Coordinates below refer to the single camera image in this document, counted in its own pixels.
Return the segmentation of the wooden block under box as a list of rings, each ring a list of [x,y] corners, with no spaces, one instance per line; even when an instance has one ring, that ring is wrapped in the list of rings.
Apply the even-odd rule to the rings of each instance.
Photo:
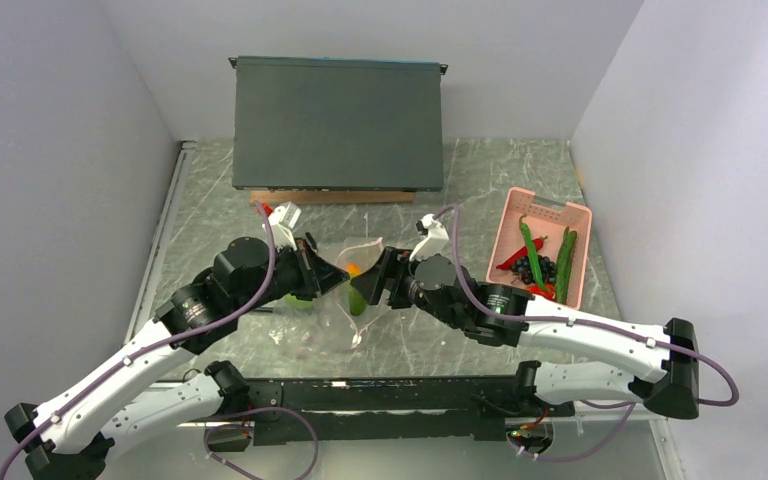
[[[297,205],[330,204],[371,204],[371,203],[413,203],[415,192],[405,191],[252,191],[249,204],[281,204],[293,202]]]

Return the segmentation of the orange-green mango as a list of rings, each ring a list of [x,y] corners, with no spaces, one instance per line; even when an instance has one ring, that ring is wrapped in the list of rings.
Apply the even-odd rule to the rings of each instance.
[[[347,271],[351,279],[354,279],[358,275],[362,274],[362,270],[354,263],[349,263],[347,265]],[[348,286],[347,299],[349,313],[352,316],[360,316],[364,313],[365,309],[367,308],[367,303],[364,300],[362,294],[353,286],[352,283],[350,283]]]

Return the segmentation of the green cucumber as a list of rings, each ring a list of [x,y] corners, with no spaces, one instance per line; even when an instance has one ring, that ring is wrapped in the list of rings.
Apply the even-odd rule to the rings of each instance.
[[[572,257],[577,237],[578,233],[575,230],[571,230],[569,227],[564,230],[563,242],[556,261],[555,301],[557,303],[565,304],[567,300],[572,272]]]

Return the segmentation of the dark grey rack box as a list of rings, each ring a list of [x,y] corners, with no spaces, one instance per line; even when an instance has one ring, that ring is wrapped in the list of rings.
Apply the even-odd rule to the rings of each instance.
[[[234,188],[442,189],[446,64],[243,55],[229,63]]]

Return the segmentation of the pink plastic basket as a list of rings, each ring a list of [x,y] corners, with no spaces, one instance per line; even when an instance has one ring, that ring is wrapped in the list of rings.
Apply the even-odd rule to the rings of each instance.
[[[567,281],[565,304],[578,309],[582,303],[584,274],[592,227],[592,212],[576,203],[557,203],[544,200],[523,188],[512,187],[502,208],[496,239],[486,280],[523,288],[522,276],[501,266],[515,254],[525,255],[521,226],[525,224],[532,234],[536,253],[552,261],[558,259],[566,232],[576,234],[570,253],[570,275]]]

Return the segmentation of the red strawberry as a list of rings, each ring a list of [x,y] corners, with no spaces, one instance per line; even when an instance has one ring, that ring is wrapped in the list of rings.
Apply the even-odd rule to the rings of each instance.
[[[555,288],[552,284],[546,284],[544,287],[540,287],[537,284],[528,285],[526,291],[532,295],[545,298],[549,301],[556,300]]]

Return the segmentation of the long green chili pepper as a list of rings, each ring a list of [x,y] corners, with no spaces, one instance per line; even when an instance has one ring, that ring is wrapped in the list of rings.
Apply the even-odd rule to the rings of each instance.
[[[526,222],[525,214],[519,217],[519,229],[523,237],[524,246],[526,246],[528,249],[527,258],[529,260],[529,266],[534,279],[534,283],[539,285],[540,287],[544,287],[545,282],[544,282],[542,270],[540,267],[538,252],[535,250],[534,245],[532,243],[533,238],[531,235],[530,228]]]

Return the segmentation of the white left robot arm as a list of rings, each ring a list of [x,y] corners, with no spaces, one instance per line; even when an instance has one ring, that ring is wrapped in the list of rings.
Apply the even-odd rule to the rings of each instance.
[[[115,456],[192,419],[239,417],[250,386],[229,361],[166,393],[150,386],[237,329],[241,315],[291,294],[317,299],[350,275],[319,256],[309,238],[276,247],[240,237],[212,266],[176,290],[111,358],[62,394],[19,403],[5,415],[34,479],[95,479]]]

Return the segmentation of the clear pink-dotted zip bag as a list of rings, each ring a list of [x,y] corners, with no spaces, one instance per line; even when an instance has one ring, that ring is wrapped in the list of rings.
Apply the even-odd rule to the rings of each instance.
[[[346,271],[349,263],[365,270],[382,251],[381,237],[348,237],[319,244],[319,255]],[[389,308],[384,304],[367,305],[362,315],[352,316],[347,299],[349,284],[313,300],[314,308],[309,311],[289,309],[283,299],[275,303],[268,316],[273,343],[295,358],[336,356],[357,350],[368,339],[372,325],[386,316]]]

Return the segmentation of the green apple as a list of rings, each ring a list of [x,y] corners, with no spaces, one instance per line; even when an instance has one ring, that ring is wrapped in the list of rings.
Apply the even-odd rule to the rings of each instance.
[[[292,294],[284,296],[283,301],[287,308],[299,311],[309,311],[313,309],[315,305],[313,300],[303,300]]]

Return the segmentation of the red chili pepper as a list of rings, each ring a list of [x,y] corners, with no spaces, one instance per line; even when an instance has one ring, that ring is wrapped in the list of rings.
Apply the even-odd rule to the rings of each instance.
[[[537,252],[539,252],[543,248],[546,240],[547,240],[546,236],[537,237],[532,240],[534,248]],[[528,249],[526,246],[523,246],[519,250],[517,250],[514,254],[512,254],[508,259],[506,259],[500,264],[497,264],[495,268],[497,270],[502,270],[502,271],[511,271],[515,265],[522,264],[524,262],[524,259],[527,256],[528,256]]]

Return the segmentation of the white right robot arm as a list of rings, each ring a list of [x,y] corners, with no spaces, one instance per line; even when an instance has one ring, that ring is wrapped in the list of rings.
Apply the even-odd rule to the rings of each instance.
[[[412,260],[386,248],[351,281],[369,305],[416,308],[468,339],[490,347],[564,350],[577,364],[525,361],[511,401],[534,415],[541,408],[581,400],[640,404],[657,415],[699,415],[698,361],[690,322],[664,328],[610,320],[508,285],[480,282],[442,255]]]

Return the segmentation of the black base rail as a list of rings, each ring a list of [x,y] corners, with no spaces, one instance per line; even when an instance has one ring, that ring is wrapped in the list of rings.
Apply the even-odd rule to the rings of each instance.
[[[208,417],[208,446],[243,452],[291,442],[467,437],[503,441],[520,423],[571,417],[529,398],[512,375],[251,379],[237,411]]]

